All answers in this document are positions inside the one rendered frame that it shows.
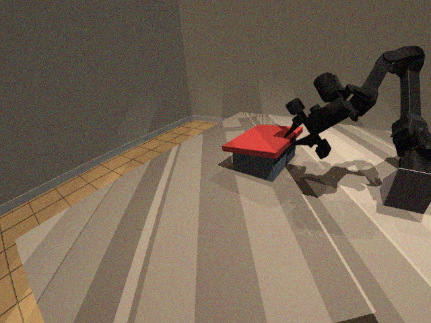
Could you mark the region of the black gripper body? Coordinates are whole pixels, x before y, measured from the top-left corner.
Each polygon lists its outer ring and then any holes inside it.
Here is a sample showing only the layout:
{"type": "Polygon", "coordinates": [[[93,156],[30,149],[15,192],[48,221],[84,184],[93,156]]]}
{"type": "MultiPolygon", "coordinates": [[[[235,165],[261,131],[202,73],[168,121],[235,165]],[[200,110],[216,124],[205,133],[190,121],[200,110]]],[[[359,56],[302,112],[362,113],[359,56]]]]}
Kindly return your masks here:
{"type": "Polygon", "coordinates": [[[325,111],[325,107],[321,108],[319,111],[316,111],[314,114],[311,114],[307,118],[307,116],[303,112],[303,109],[305,109],[305,107],[299,98],[293,99],[285,106],[291,115],[297,114],[295,120],[298,125],[304,123],[306,129],[311,134],[308,140],[312,143],[312,145],[318,146],[315,150],[317,155],[321,159],[327,157],[331,150],[331,146],[326,139],[322,140],[320,138],[319,133],[322,133],[326,129],[331,128],[335,124],[328,117],[325,111]]]}

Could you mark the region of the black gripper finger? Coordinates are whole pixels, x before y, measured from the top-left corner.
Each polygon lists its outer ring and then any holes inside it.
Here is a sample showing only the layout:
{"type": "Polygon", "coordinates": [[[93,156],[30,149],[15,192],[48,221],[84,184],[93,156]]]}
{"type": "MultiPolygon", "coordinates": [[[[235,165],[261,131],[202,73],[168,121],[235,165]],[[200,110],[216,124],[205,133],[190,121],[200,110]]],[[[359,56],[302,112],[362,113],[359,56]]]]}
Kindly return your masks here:
{"type": "Polygon", "coordinates": [[[312,143],[308,140],[308,138],[310,136],[311,135],[307,135],[307,136],[305,136],[305,137],[303,137],[303,138],[301,138],[299,140],[295,140],[294,142],[291,143],[290,146],[293,146],[293,145],[309,145],[309,147],[313,147],[312,143]]]}
{"type": "Polygon", "coordinates": [[[295,118],[292,119],[293,123],[292,126],[290,128],[290,130],[288,131],[288,133],[286,135],[284,135],[284,137],[289,136],[289,134],[291,134],[295,129],[297,129],[301,124],[297,124],[295,118]]]}

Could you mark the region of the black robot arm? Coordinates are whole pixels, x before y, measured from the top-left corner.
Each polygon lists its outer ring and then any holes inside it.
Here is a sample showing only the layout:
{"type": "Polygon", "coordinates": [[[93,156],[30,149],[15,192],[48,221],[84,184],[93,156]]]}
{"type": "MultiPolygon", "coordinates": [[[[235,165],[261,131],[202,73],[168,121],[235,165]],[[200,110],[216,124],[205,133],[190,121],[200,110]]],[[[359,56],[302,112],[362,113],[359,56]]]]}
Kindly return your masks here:
{"type": "Polygon", "coordinates": [[[325,106],[334,124],[350,117],[358,121],[371,109],[378,98],[378,87],[387,72],[400,77],[401,116],[392,123],[393,144],[397,150],[399,168],[431,174],[431,134],[421,117],[420,71],[425,54],[418,46],[404,46],[384,52],[376,61],[363,86],[343,87],[336,75],[323,73],[314,80],[321,99],[331,102],[325,106]],[[394,63],[393,63],[394,62],[394,63]],[[393,63],[393,64],[392,64],[393,63]],[[350,94],[353,96],[346,101],[350,94]]]}

